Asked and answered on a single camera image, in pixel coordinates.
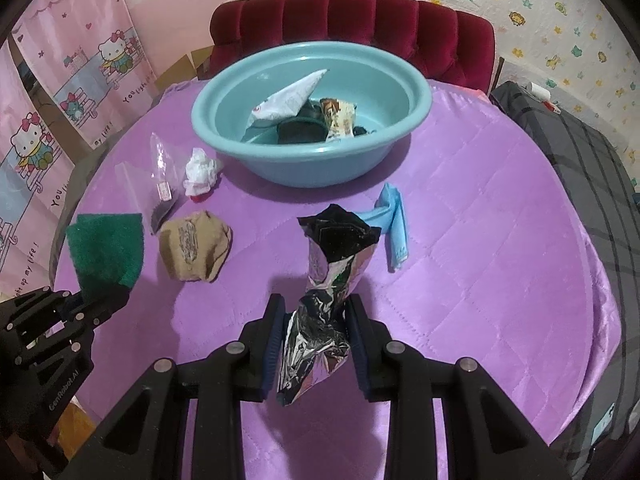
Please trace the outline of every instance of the metal screw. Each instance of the metal screw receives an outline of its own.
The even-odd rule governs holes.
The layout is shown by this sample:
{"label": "metal screw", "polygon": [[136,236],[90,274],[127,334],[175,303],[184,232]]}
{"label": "metal screw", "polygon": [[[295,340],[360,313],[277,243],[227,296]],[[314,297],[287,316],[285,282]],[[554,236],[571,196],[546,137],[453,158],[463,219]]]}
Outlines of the metal screw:
{"label": "metal screw", "polygon": [[244,343],[240,341],[232,341],[226,346],[226,352],[231,355],[238,355],[244,352]]}
{"label": "metal screw", "polygon": [[386,344],[386,351],[390,354],[401,354],[404,352],[405,346],[404,343],[399,341],[389,341]]}
{"label": "metal screw", "polygon": [[463,357],[460,359],[460,368],[465,372],[475,372],[478,369],[478,361],[471,357]]}
{"label": "metal screw", "polygon": [[173,364],[169,359],[158,359],[158,361],[154,363],[154,370],[156,372],[164,373],[171,370],[172,366]]}

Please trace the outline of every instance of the white packet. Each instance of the white packet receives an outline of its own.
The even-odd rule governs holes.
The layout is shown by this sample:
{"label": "white packet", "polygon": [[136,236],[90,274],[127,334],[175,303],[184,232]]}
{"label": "white packet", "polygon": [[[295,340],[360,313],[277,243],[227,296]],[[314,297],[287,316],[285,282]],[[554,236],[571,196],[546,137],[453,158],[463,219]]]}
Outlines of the white packet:
{"label": "white packet", "polygon": [[182,184],[187,196],[208,193],[216,183],[222,162],[209,158],[202,148],[194,148],[186,166],[187,180]]}
{"label": "white packet", "polygon": [[313,72],[267,97],[251,110],[246,127],[265,128],[278,124],[284,119],[295,117],[325,73],[326,69]]}

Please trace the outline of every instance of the white patterned wallpaper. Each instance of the white patterned wallpaper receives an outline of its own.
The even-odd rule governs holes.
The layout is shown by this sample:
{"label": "white patterned wallpaper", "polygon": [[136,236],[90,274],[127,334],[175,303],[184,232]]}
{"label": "white patterned wallpaper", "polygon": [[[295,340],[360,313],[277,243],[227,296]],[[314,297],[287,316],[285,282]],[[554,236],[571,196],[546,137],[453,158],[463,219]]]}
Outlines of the white patterned wallpaper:
{"label": "white patterned wallpaper", "polygon": [[640,182],[640,62],[600,0],[426,1],[488,19],[499,56],[537,73],[585,122],[610,124],[603,133]]}

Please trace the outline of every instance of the blue plastic basin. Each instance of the blue plastic basin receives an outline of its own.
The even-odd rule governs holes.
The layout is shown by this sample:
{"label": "blue plastic basin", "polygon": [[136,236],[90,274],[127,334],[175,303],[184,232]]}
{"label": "blue plastic basin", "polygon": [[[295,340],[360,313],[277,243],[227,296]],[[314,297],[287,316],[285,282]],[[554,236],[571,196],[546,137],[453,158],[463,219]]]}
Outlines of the blue plastic basin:
{"label": "blue plastic basin", "polygon": [[[248,135],[252,108],[305,75],[327,68],[312,99],[357,105],[357,126],[368,135],[313,144],[277,145],[277,135]],[[292,187],[347,182],[375,167],[396,140],[431,108],[424,76],[401,58],[355,43],[314,41],[271,48],[234,63],[202,89],[191,111],[196,133],[217,152],[259,176]]]}

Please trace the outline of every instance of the green scouring pad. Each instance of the green scouring pad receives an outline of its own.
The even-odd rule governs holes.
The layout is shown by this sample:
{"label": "green scouring pad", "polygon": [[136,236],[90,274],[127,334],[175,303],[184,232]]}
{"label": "green scouring pad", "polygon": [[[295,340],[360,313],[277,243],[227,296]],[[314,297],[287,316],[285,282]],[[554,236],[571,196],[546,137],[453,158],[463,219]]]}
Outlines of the green scouring pad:
{"label": "green scouring pad", "polygon": [[110,285],[136,284],[144,257],[141,214],[78,215],[66,240],[85,301],[100,298]]}

